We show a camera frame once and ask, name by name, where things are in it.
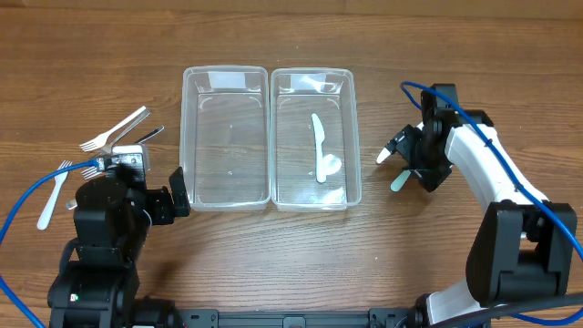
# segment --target blue wire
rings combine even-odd
[[[48,180],[54,178],[55,176],[57,176],[61,173],[69,172],[70,170],[74,170],[74,169],[95,167],[96,165],[97,165],[97,161],[95,159],[91,159],[91,160],[88,160],[88,161],[83,162],[83,163],[71,165],[70,167],[56,170],[55,172],[45,176],[44,178],[37,181],[34,185],[32,185],[32,187],[30,187],[25,192],[25,194],[22,195],[20,200],[18,200],[16,202],[15,206],[12,208],[12,210],[8,214],[8,217],[6,218],[4,226],[2,227],[2,230],[0,231],[0,246],[2,245],[2,242],[4,241],[4,237],[6,236],[6,233],[8,232],[8,228],[10,228],[10,224],[12,224],[12,221],[15,219],[16,213],[18,212],[18,210],[20,210],[20,207],[25,202],[25,200],[28,198],[28,196],[30,196],[38,187],[40,187],[43,183],[47,182]],[[20,310],[31,321],[31,323],[33,323],[33,325],[35,327],[45,328],[43,323],[41,323],[41,321],[35,316],[35,314],[32,313],[32,311],[30,311],[30,309],[28,309],[26,307],[26,305],[22,301],[20,301],[20,299],[18,299],[18,297],[16,296],[16,294],[14,292],[12,292],[12,290],[10,289],[10,287],[8,287],[8,285],[6,284],[6,282],[4,281],[4,278],[2,278],[2,276],[0,276],[0,288],[6,294],[6,296],[8,296],[8,299],[10,299],[10,301],[16,305],[18,310]]]
[[[583,261],[583,247],[578,242],[577,238],[575,238],[573,233],[567,228],[567,226],[565,226],[563,221],[561,221],[561,219],[559,219],[558,216],[555,213],[553,213],[552,210],[550,210],[545,204],[543,204],[539,199],[537,199],[527,189],[525,189],[524,186],[522,186],[522,184],[520,183],[520,181],[517,178],[517,175],[514,173],[512,168],[510,168],[510,165],[508,165],[508,162],[506,162],[506,160],[504,159],[504,157],[502,156],[500,151],[498,151],[498,149],[492,144],[492,142],[488,141],[488,137],[486,137],[484,132],[482,132],[482,130],[478,127],[478,125],[474,122],[474,120],[472,118],[470,118],[470,116],[461,108],[461,106],[457,105],[448,96],[442,94],[441,92],[439,92],[435,89],[432,89],[430,87],[426,87],[424,85],[420,85],[420,84],[415,83],[415,82],[404,81],[403,83],[401,83],[401,89],[407,95],[409,100],[411,100],[411,102],[419,109],[421,109],[421,106],[419,105],[419,103],[417,103],[415,101],[415,99],[413,98],[411,93],[405,88],[405,86],[420,88],[423,91],[426,91],[426,92],[428,92],[436,97],[441,98],[443,101],[445,101],[447,104],[449,104],[453,109],[455,109],[455,111],[457,111],[457,113],[470,124],[470,126],[474,129],[474,131],[482,139],[482,141],[484,141],[484,143],[490,148],[490,150],[492,150],[492,153],[494,153],[494,156],[496,157],[496,159],[498,159],[498,162],[500,162],[500,165],[502,166],[502,168],[504,169],[504,171],[506,172],[506,174],[508,175],[508,177],[510,178],[512,183],[514,183],[515,186],[517,186],[518,191],[520,191],[528,200],[530,200],[533,204],[535,204],[535,206],[537,206],[551,221],[553,221],[555,226],[557,226],[557,228],[565,235],[565,237],[567,237],[568,241],[571,243],[571,245],[573,245],[573,248],[575,248],[575,250],[577,251],[579,258]],[[579,311],[577,311],[573,315],[569,316],[568,318],[560,319],[560,320],[539,319],[539,318],[527,316],[524,314],[515,314],[515,315],[513,315],[513,317],[520,319],[520,320],[530,322],[530,323],[538,323],[541,325],[548,325],[548,326],[561,326],[561,325],[567,325],[567,324],[574,323],[575,321],[577,321],[581,317],[583,317],[583,308],[581,308]]]

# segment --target white plastic knife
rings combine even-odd
[[[324,160],[322,154],[322,143],[326,138],[324,135],[324,127],[320,118],[316,114],[312,114],[313,135],[316,142],[316,180],[320,183],[326,182],[326,171],[324,169]]]

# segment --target clear plastic container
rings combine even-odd
[[[262,67],[191,67],[184,72],[180,165],[192,209],[267,206],[268,90]]]
[[[322,122],[326,181],[316,180],[312,114]],[[353,74],[335,68],[271,73],[271,197],[279,210],[345,210],[362,197]]]

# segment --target fork handle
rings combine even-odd
[[[61,187],[63,187],[63,182],[56,182],[55,188],[53,189],[53,193],[51,197],[48,199],[48,202],[45,205],[45,209],[40,214],[40,218],[38,219],[38,223],[36,227],[39,230],[44,230],[48,227],[48,223],[51,221],[51,216],[53,216],[53,210],[55,209],[56,200],[58,199],[58,193],[61,191]]]
[[[130,120],[136,118],[144,110],[146,110],[145,106],[140,107],[138,110],[129,114],[129,116],[127,118],[124,118],[121,122],[119,122],[115,127],[113,127],[110,131],[108,131],[106,133],[108,133],[108,134],[114,133],[117,129],[125,126]]]

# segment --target brown wood surface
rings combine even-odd
[[[583,19],[580,0],[0,0],[0,6]]]
[[[576,21],[0,9],[0,221],[63,159],[86,159],[78,144],[141,105],[153,114],[125,140],[166,126],[149,144],[148,182],[168,184],[179,163],[187,67],[343,67],[356,81],[361,204],[340,213],[281,213],[272,205],[192,213],[156,227],[138,264],[139,294],[221,311],[408,307],[464,276],[482,213],[456,169],[431,194],[412,180],[389,190],[404,162],[378,167],[376,155],[420,120],[399,83],[456,83],[461,104],[488,113],[529,180],[581,216],[581,58]],[[33,194],[0,251],[3,278],[44,323],[61,250],[75,237],[64,204],[82,182],[69,175],[47,231],[36,221],[53,186]],[[581,263],[572,267],[569,290],[582,291]],[[30,325],[4,295],[0,322]]]

